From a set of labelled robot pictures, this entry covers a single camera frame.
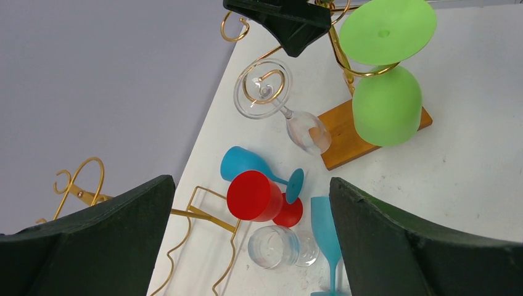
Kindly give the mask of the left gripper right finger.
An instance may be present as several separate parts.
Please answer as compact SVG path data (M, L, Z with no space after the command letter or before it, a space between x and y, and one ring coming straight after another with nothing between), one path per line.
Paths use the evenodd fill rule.
M522 244L425 220L340 177L329 200L353 295L521 295Z

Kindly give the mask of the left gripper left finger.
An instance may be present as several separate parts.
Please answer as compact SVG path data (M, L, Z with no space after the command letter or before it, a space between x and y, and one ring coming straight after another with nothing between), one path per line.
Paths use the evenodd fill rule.
M2 295L145 295L175 194L160 175L108 201L1 236Z

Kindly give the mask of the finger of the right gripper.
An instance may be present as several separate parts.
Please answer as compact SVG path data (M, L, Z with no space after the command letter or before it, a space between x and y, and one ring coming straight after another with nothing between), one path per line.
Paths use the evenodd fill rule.
M330 10L302 0L224 0L223 7L267 29L290 57L298 57L331 28Z

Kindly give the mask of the blue plastic goblet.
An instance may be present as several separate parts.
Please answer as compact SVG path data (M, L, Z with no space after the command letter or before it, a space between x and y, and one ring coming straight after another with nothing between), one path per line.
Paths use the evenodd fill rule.
M267 162L255 152L233 146L224 154L220 165L220 175L224 180L232 181L241 173L250 170L263 173L270 180L285 185L287 203L293 204L299 198L305 180L305 172L302 168L297 168L286 181L277 177Z
M347 295L336 288L336 270L342 253L329 197L311 198L311 228L316 244L329 264L330 275L330 290L312 292L311 295Z

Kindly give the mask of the small clear front wine glass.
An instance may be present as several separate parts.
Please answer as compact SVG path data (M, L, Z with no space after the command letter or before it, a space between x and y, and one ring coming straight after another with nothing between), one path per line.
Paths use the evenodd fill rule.
M272 58L254 61L235 82L234 106L242 116L253 120L281 113L290 140L311 155L321 155L331 146L331 134L317 116L286 107L292 83L290 68L283 61Z

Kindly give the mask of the gold hook rack wooden base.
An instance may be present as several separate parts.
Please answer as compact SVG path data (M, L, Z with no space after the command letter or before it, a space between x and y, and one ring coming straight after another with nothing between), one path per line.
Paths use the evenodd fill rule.
M328 36L351 99L317 117L286 107L292 86L288 66L267 52L239 75L233 100L244 117L259 120L281 112L291 140L320 154L328 170L380 147L410 140L432 123L422 106L421 87L401 66L423 49L437 26L426 1L368 1L361 6L334 1L224 1L240 15L245 37L255 22L298 57Z

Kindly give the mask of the green plastic goblet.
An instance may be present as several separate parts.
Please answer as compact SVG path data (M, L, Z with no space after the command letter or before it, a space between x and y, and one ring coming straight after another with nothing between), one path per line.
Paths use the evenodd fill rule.
M436 13L426 1L369 1L342 24L339 38L344 53L380 73L362 78L353 94L353 121L364 141L396 146L416 134L422 91L399 62L424 48L436 26Z

